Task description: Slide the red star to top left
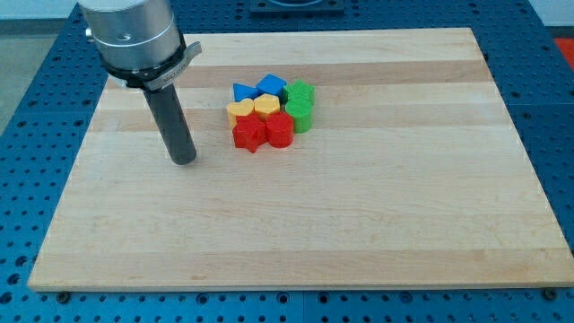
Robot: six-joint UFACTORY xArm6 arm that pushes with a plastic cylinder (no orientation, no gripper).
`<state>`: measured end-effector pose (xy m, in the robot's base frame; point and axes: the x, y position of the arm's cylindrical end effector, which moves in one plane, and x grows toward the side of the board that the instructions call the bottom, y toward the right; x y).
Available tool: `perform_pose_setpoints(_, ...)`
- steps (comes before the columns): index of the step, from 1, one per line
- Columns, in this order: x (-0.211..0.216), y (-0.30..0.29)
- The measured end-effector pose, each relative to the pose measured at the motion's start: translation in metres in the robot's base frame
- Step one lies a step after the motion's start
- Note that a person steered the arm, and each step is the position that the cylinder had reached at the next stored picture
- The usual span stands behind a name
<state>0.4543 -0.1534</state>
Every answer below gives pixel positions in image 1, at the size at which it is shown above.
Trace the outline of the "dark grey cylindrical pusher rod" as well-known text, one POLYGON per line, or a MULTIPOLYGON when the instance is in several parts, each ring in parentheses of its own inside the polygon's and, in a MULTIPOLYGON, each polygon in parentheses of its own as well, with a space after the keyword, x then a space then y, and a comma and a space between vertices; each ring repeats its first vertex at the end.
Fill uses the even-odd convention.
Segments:
POLYGON ((156 91, 144 90, 143 95, 171 160, 177 165, 192 162, 196 147, 174 85, 156 91))

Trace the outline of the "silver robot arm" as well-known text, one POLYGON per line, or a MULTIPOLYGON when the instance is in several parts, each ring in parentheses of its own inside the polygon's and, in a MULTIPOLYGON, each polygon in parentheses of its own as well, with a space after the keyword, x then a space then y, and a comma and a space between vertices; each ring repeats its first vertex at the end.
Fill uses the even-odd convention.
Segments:
POLYGON ((110 76, 126 88, 143 92, 171 160, 187 165, 196 147, 175 80, 201 43, 187 44, 168 0, 79 0, 88 23, 86 37, 95 43, 110 76))

